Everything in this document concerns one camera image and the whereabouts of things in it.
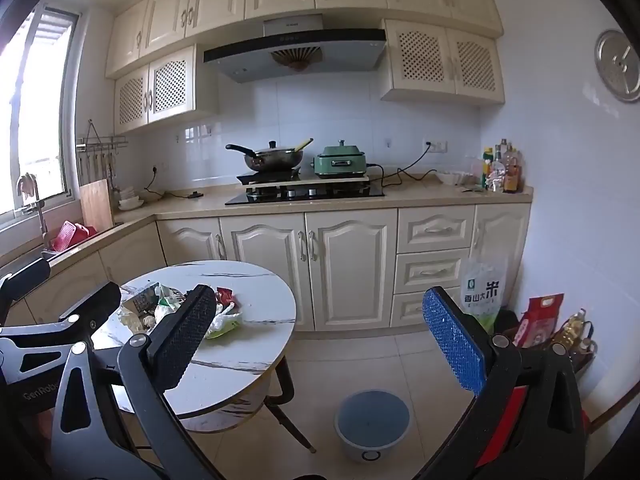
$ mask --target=bucket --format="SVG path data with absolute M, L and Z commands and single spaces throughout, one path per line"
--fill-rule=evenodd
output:
M 344 399 L 335 431 L 345 454 L 356 462 L 376 462 L 409 431 L 411 412 L 402 399 L 383 390 L 365 390 Z

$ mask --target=beige countertop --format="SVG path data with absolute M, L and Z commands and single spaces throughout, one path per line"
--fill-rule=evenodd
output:
M 533 200 L 533 189 L 530 187 L 519 194 L 488 191 L 476 193 L 465 192 L 462 187 L 444 186 L 435 179 L 385 187 L 385 196 L 381 197 L 305 200 L 260 205 L 225 206 L 225 202 L 244 191 L 241 186 L 208 187 L 199 191 L 204 194 L 203 197 L 185 199 L 168 196 L 133 211 L 117 213 L 114 220 L 123 222 L 122 225 L 103 232 L 54 259 L 50 263 L 51 275 L 55 276 L 90 254 L 156 220 L 400 207 L 530 203 Z

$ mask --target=silver bolt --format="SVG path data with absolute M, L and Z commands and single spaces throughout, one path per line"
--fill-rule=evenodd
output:
M 566 348 L 562 346 L 560 343 L 553 343 L 551 345 L 551 349 L 558 355 L 566 354 Z
M 498 348 L 507 348 L 507 346 L 509 346 L 509 340 L 502 334 L 494 335 L 494 338 L 491 339 L 491 341 L 494 346 L 497 346 Z
M 144 334 L 136 334 L 129 339 L 129 344 L 131 346 L 142 346 L 146 342 L 146 335 Z
M 86 343 L 84 341 L 78 341 L 75 345 L 71 347 L 71 351 L 76 355 L 80 355 L 85 350 L 86 350 Z

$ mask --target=green lid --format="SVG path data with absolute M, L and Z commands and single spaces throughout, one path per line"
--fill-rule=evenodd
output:
M 344 156 L 362 155 L 357 146 L 345 146 L 344 141 L 340 141 L 340 146 L 326 146 L 319 156 Z

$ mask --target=marble tabletop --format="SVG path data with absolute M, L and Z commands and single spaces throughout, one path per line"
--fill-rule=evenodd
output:
M 164 393 L 178 418 L 190 418 L 225 406 L 270 372 L 284 355 L 296 322 L 296 303 L 276 274 L 244 262 L 209 260 L 154 270 L 124 285 L 141 288 L 159 282 L 186 293 L 196 285 L 230 288 L 242 311 L 242 326 L 196 350 L 178 386 Z M 95 349 L 122 346 L 131 330 L 111 314 L 92 336 Z M 122 386 L 114 386 L 120 408 L 133 412 Z

